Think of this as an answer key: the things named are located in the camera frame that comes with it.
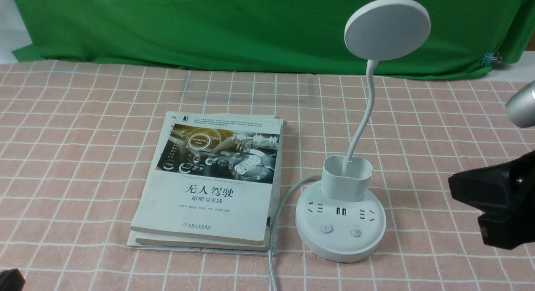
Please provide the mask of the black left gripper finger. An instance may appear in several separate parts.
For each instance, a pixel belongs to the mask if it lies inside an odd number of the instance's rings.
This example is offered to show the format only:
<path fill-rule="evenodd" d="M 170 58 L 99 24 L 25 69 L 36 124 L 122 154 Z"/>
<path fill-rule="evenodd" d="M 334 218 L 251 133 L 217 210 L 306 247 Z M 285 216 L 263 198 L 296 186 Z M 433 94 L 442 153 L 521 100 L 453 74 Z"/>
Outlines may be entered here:
<path fill-rule="evenodd" d="M 0 273 L 0 291 L 22 291 L 25 278 L 17 268 L 3 270 Z"/>

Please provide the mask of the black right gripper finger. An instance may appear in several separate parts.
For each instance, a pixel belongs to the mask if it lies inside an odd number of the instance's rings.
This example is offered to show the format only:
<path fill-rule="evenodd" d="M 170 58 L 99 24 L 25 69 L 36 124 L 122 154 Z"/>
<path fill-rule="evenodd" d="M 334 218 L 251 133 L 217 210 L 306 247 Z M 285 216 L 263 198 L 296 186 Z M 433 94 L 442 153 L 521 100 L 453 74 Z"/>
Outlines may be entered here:
<path fill-rule="evenodd" d="M 513 250 L 535 241 L 534 210 L 483 214 L 478 218 L 480 234 L 487 246 Z"/>
<path fill-rule="evenodd" d="M 484 213 L 505 211 L 534 195 L 533 151 L 506 163 L 462 171 L 448 179 L 454 200 Z"/>

